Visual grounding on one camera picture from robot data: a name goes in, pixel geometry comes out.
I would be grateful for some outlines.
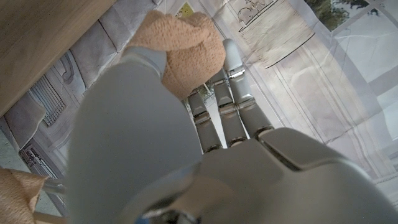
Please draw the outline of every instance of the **robotic hand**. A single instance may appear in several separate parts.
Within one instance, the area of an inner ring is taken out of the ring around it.
[[[198,93],[188,97],[195,132],[161,85],[165,52],[132,47],[103,75],[72,136],[71,223],[398,223],[358,166],[272,127],[235,44],[224,47],[224,69],[211,81],[227,149]]]

